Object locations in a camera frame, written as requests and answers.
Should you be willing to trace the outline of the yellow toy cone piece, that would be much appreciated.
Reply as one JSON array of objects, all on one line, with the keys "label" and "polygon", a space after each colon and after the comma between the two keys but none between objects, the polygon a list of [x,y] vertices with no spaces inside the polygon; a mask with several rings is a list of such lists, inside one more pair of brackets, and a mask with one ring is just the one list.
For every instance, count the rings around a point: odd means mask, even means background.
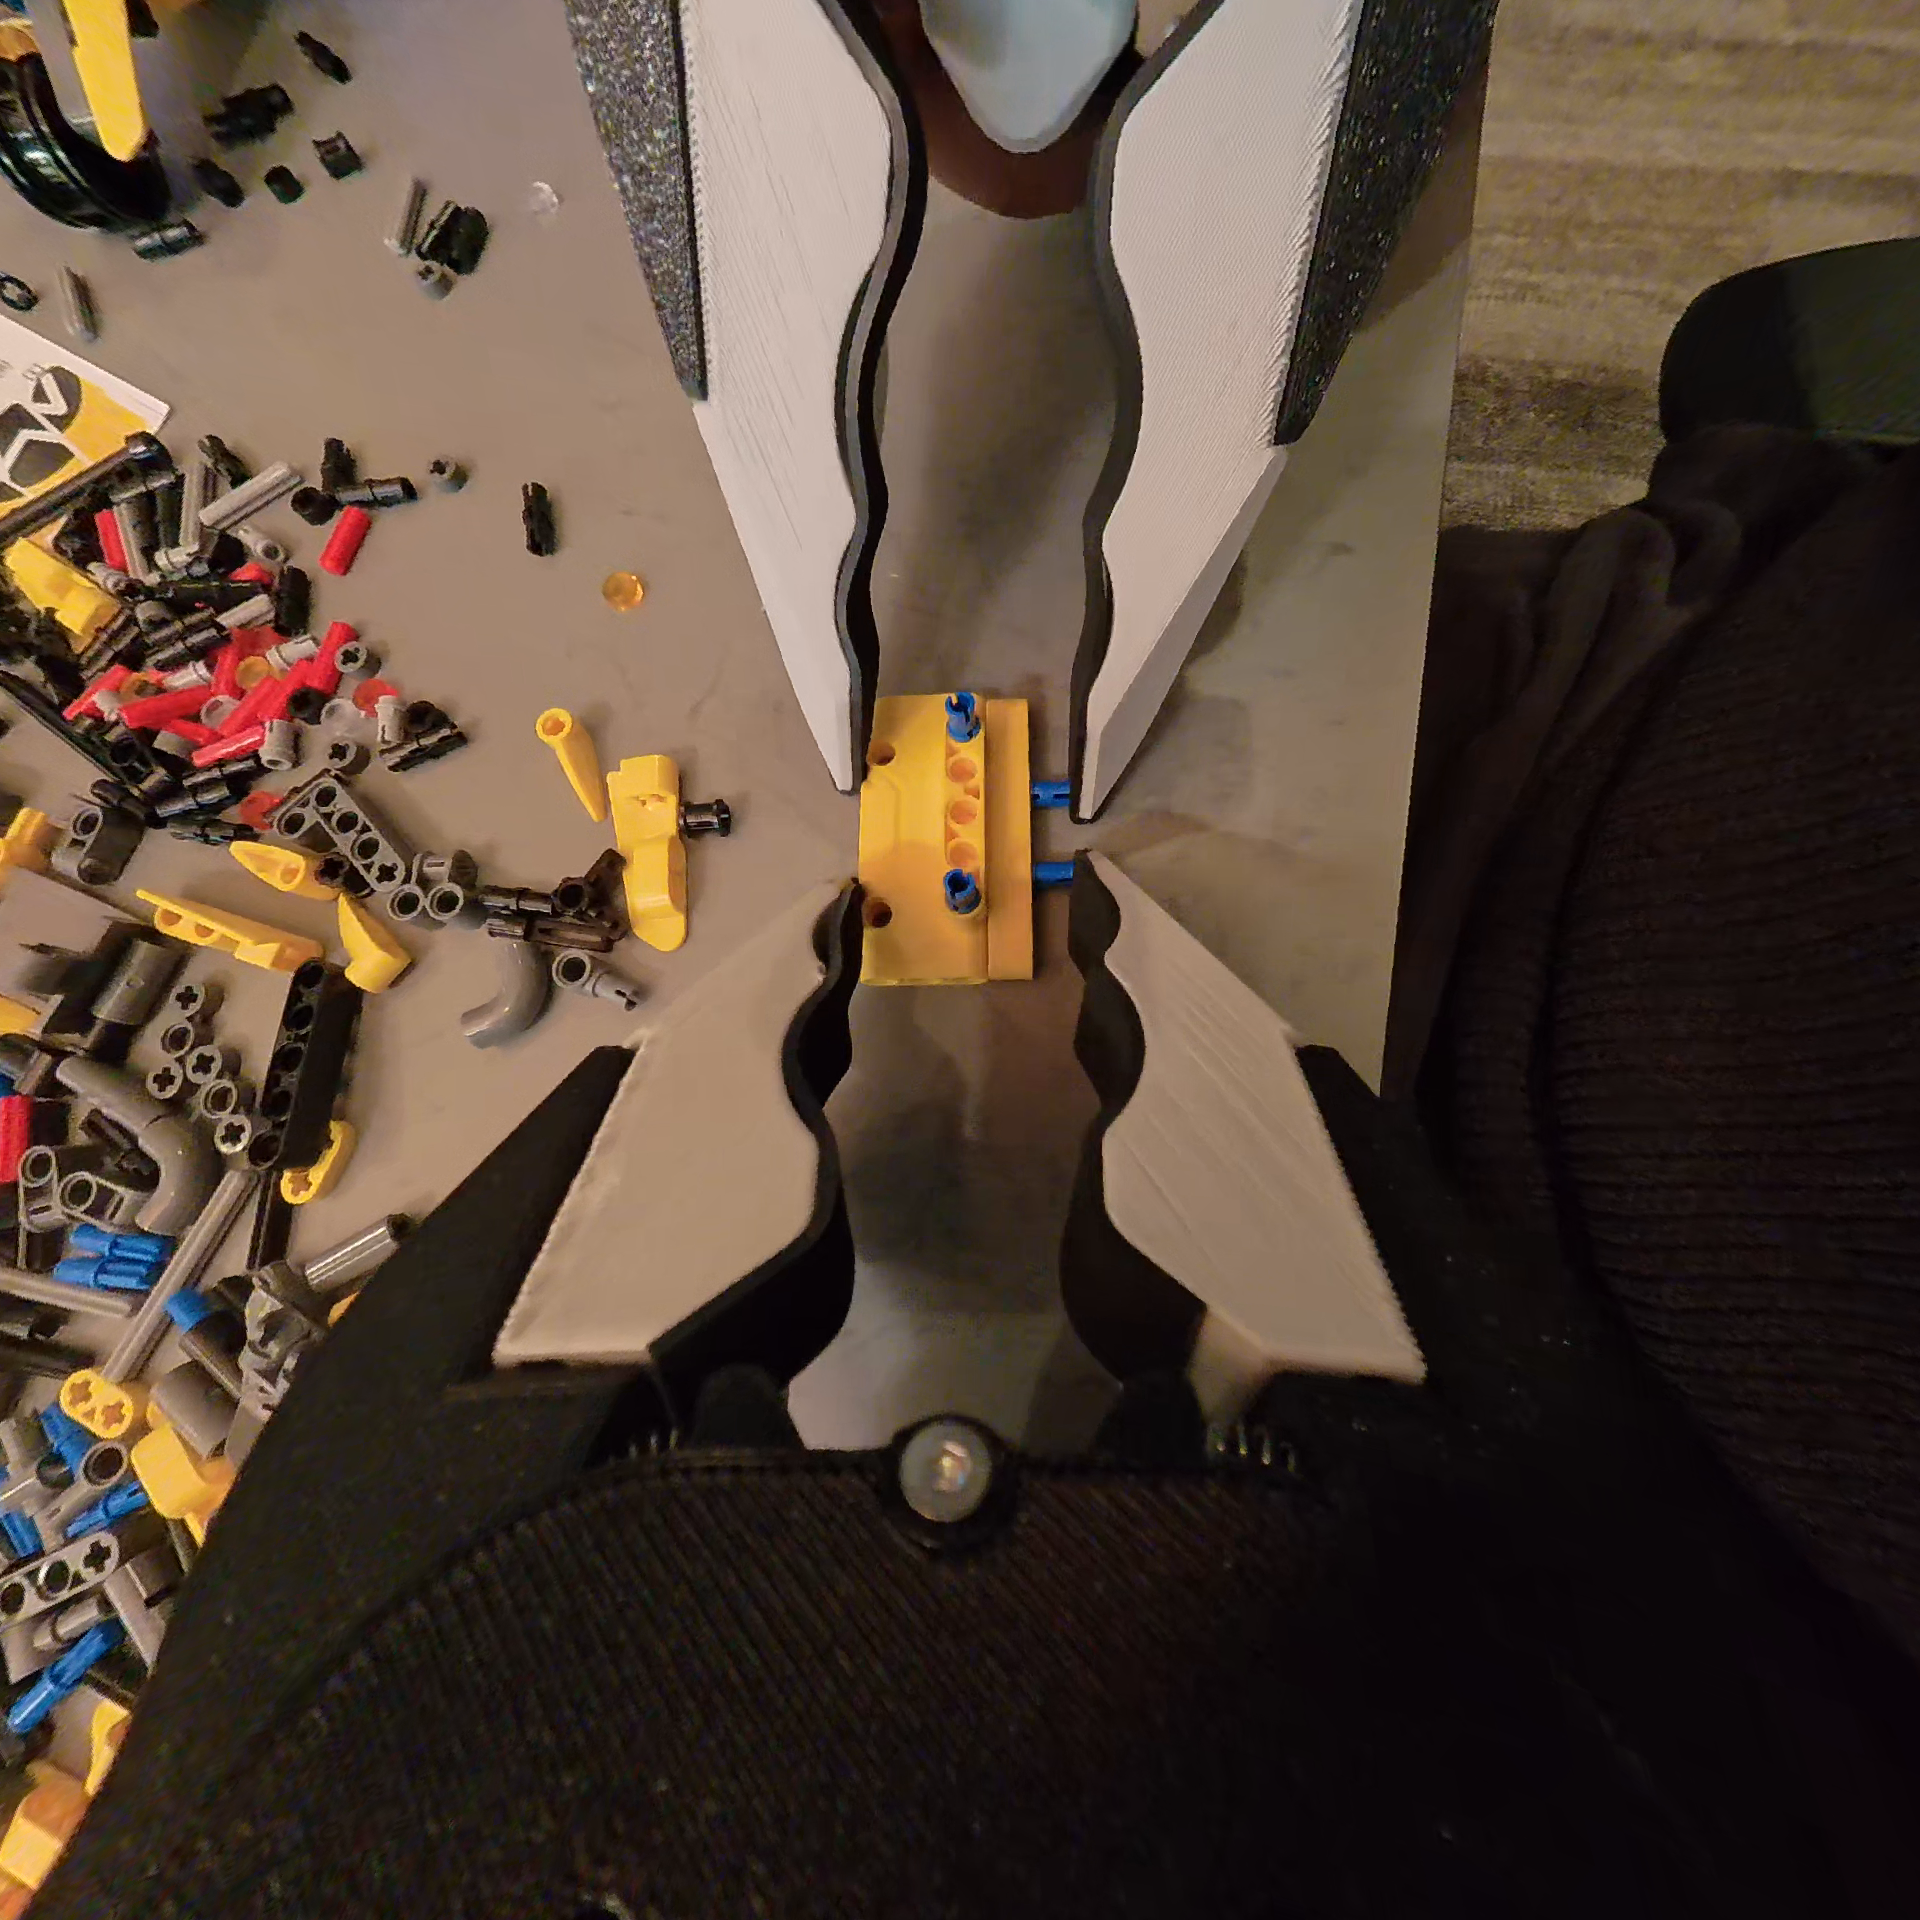
[{"label": "yellow toy cone piece", "polygon": [[564,706],[542,707],[536,737],[552,751],[572,795],[595,824],[611,817],[611,793],[602,758],[591,727]]}]

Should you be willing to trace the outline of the person's dark fleece garment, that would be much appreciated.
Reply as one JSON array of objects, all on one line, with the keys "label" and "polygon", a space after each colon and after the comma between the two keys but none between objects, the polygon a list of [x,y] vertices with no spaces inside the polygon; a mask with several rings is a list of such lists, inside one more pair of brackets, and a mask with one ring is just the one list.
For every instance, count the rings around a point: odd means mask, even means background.
[{"label": "person's dark fleece garment", "polygon": [[1576,527],[1442,529],[1407,814],[1380,1091],[1416,1091],[1503,841],[1550,770],[1711,612],[1741,515],[1649,488]]}]

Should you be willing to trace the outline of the black toy cross connector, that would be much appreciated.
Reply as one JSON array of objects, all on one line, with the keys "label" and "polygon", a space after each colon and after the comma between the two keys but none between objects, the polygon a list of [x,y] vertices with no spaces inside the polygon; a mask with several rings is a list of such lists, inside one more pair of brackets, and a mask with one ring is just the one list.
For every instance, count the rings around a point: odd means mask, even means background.
[{"label": "black toy cross connector", "polygon": [[367,476],[355,450],[336,435],[320,444],[316,477],[301,484],[289,498],[289,507],[308,526],[326,526],[349,510],[365,513],[410,506],[421,498],[421,486],[410,476]]}]

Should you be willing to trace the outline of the white instruction leaflet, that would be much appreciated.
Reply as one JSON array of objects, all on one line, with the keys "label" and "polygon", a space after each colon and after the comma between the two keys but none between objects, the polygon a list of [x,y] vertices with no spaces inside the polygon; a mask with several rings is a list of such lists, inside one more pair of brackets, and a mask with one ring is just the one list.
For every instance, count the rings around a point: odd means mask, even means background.
[{"label": "white instruction leaflet", "polygon": [[3,507],[47,491],[159,432],[171,405],[3,307]]}]

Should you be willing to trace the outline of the yellow curved toy panel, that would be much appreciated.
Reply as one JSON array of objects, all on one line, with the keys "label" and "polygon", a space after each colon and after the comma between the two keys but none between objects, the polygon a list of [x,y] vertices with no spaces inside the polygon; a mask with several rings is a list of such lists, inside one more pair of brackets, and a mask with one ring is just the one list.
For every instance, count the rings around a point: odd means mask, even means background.
[{"label": "yellow curved toy panel", "polygon": [[675,951],[688,936],[681,765],[669,753],[630,755],[606,776],[606,799],[630,929],[649,948]]}]

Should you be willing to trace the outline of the large yellow toy arch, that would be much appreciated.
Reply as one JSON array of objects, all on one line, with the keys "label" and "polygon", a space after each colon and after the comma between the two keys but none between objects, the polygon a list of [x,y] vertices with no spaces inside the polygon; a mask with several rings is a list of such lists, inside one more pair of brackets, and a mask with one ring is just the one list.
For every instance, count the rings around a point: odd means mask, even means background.
[{"label": "large yellow toy arch", "polygon": [[37,52],[68,118],[111,158],[132,162],[148,146],[128,1],[27,1]]}]

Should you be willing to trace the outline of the person's right hand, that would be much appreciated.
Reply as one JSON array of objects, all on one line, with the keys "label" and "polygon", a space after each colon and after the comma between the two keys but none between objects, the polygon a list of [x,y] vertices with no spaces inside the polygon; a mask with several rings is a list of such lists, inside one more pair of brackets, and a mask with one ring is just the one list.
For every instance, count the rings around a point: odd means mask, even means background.
[{"label": "person's right hand", "polygon": [[921,107],[926,164],[936,181],[1007,220],[1046,220],[1085,204],[1103,115],[1091,104],[1054,142],[1015,152],[985,132],[958,97]]}]

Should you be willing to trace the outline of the black toy connector cluster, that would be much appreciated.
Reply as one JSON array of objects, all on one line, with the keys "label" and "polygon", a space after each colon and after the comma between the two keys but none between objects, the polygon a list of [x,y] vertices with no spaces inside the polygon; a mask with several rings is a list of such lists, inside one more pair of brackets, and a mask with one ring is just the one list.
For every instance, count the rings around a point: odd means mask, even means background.
[{"label": "black toy connector cluster", "polygon": [[633,931],[624,896],[624,856],[608,848],[581,875],[554,886],[480,886],[483,929],[539,948],[611,951]]}]

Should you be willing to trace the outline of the yellow toy panel block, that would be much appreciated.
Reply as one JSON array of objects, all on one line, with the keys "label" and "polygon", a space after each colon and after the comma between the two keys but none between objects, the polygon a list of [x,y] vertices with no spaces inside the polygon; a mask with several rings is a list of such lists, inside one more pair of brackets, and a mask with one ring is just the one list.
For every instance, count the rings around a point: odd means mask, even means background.
[{"label": "yellow toy panel block", "polygon": [[876,987],[975,987],[988,980],[988,907],[949,912],[949,868],[987,878],[987,720],[949,737],[949,692],[876,702],[861,786],[862,980]]}]

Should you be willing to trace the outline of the small grey curved pipe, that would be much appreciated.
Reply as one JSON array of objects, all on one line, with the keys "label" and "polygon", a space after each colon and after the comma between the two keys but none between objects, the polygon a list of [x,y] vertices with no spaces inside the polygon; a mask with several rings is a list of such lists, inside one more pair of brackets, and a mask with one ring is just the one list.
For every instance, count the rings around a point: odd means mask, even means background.
[{"label": "small grey curved pipe", "polygon": [[500,1049],[526,1037],[550,1009],[552,959],[533,941],[498,941],[496,986],[488,999],[459,1016],[462,1037],[479,1049]]}]

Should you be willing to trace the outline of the large grey elbow pipe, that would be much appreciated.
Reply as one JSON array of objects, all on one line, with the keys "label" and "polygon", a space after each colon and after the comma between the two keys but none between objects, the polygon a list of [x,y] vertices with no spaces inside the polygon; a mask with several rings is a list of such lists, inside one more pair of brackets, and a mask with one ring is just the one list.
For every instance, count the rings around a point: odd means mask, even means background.
[{"label": "large grey elbow pipe", "polygon": [[156,1168],[156,1186],[137,1215],[139,1229],[179,1237],[203,1215],[225,1162],[198,1124],[154,1098],[143,1077],[80,1055],[61,1055],[56,1081],[132,1133]]}]

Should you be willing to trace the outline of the person's dark ribbed sweater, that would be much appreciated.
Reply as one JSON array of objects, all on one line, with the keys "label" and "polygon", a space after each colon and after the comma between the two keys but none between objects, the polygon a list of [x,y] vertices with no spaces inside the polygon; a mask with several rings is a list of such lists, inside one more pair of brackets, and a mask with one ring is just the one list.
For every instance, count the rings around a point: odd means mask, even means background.
[{"label": "person's dark ribbed sweater", "polygon": [[1917,1654],[1917,448],[1717,426],[1651,488],[1741,567],[1524,803],[1413,1093]]}]

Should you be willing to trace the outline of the grey long toy axle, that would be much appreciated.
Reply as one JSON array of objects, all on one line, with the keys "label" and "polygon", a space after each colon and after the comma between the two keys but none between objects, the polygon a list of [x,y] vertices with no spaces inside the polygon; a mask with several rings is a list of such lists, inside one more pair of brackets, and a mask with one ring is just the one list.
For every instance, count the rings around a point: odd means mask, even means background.
[{"label": "grey long toy axle", "polygon": [[204,1210],[182,1232],[144,1304],[132,1311],[116,1341],[99,1364],[99,1373],[114,1383],[137,1379],[175,1324],[171,1307],[182,1290],[201,1281],[208,1261],[223,1249],[236,1220],[260,1186],[253,1164],[231,1164],[212,1187]]}]

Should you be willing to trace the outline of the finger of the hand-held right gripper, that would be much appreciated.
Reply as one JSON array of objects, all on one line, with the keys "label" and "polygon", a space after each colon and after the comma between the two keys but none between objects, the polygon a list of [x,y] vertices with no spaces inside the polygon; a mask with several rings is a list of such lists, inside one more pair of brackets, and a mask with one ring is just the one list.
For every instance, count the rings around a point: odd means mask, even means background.
[{"label": "finger of the hand-held right gripper", "polygon": [[1116,426],[1089,504],[1072,816],[1097,817],[1287,465],[1281,410],[1365,4],[1196,4],[1095,171]]},{"label": "finger of the hand-held right gripper", "polygon": [[868,4],[681,6],[704,385],[693,414],[832,784],[862,779],[888,488],[878,378],[926,153]]}]

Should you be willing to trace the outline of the yellow thin toy beam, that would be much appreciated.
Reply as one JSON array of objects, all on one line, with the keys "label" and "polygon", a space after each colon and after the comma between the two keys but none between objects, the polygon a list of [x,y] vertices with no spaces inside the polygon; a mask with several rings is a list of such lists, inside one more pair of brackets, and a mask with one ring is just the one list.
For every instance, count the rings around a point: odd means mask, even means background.
[{"label": "yellow thin toy beam", "polygon": [[139,887],[135,899],[150,909],[153,927],[187,948],[217,951],[260,971],[293,975],[325,962],[325,941],[295,929],[240,915],[229,907]]}]

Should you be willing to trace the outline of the pile of assorted toy parts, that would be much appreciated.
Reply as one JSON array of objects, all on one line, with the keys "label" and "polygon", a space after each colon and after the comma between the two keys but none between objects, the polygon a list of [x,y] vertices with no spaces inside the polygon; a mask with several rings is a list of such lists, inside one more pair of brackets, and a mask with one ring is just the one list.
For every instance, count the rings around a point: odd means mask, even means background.
[{"label": "pile of assorted toy parts", "polygon": [[139,1227],[156,1165],[66,1091],[62,1055],[143,1079],[248,1164],[293,973],[156,931],[135,894],[325,943],[336,905],[276,891],[233,841],[270,832],[311,724],[379,717],[356,628],[308,628],[306,573],[229,507],[270,496],[219,439],[194,472],[147,434],[5,515],[5,704],[99,777],[65,817],[5,792],[5,1915],[79,1830],[268,1417],[410,1229],[293,1258],[302,1207],[260,1181],[148,1366],[99,1366],[176,1252]]}]

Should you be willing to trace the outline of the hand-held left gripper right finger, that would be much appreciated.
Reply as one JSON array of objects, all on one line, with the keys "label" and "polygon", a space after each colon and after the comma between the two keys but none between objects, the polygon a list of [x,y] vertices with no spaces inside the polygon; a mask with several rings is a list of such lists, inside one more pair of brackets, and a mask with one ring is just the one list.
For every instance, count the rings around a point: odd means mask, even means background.
[{"label": "hand-held left gripper right finger", "polygon": [[1421,1385],[1292,1026],[1110,857],[1075,860],[1072,1058],[1095,1099],[1060,1249],[1106,1428],[1217,1428],[1290,1379]]}]

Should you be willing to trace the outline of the yellow curved toy wedge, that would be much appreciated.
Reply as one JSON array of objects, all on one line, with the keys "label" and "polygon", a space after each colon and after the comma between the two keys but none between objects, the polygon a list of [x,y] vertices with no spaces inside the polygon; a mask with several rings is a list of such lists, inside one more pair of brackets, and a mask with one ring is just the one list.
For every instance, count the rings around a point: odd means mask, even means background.
[{"label": "yellow curved toy wedge", "polygon": [[334,905],[345,978],[367,996],[390,992],[414,967],[414,956],[367,899],[340,891]]}]

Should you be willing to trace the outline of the dark grey angled liftarm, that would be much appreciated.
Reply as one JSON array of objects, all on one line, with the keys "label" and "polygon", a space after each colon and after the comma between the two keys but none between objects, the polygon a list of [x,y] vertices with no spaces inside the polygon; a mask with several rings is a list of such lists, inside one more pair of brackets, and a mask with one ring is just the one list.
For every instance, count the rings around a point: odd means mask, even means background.
[{"label": "dark grey angled liftarm", "polygon": [[289,846],[347,861],[379,897],[389,897],[416,873],[414,846],[342,776],[320,774],[293,786],[268,829]]}]

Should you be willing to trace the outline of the black toy tyre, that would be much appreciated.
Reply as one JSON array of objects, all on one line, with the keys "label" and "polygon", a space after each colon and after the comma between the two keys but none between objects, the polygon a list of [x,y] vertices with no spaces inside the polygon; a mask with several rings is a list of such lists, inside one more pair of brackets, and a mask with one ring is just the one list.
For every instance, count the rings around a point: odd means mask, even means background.
[{"label": "black toy tyre", "polygon": [[3,175],[62,227],[132,234],[161,226],[176,204],[150,148],[116,158],[66,120],[37,53],[3,59]]}]

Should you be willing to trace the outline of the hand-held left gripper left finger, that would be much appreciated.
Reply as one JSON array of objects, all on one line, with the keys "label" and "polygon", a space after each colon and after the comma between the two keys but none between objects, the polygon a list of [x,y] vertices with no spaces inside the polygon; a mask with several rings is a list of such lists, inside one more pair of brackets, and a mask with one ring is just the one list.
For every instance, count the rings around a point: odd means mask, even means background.
[{"label": "hand-held left gripper left finger", "polygon": [[828,1101],[852,1065],[854,879],[813,886],[636,1029],[492,1344],[500,1370],[805,1372],[852,1305]]}]

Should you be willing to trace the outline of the black long toy beam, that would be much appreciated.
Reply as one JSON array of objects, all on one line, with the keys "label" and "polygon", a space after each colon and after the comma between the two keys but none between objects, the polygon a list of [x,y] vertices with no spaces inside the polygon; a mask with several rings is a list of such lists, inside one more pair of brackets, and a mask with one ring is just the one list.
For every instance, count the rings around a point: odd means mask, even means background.
[{"label": "black long toy beam", "polygon": [[263,1173],[316,1164],[331,1138],[365,993],[325,959],[290,975],[257,1099],[248,1162]]}]

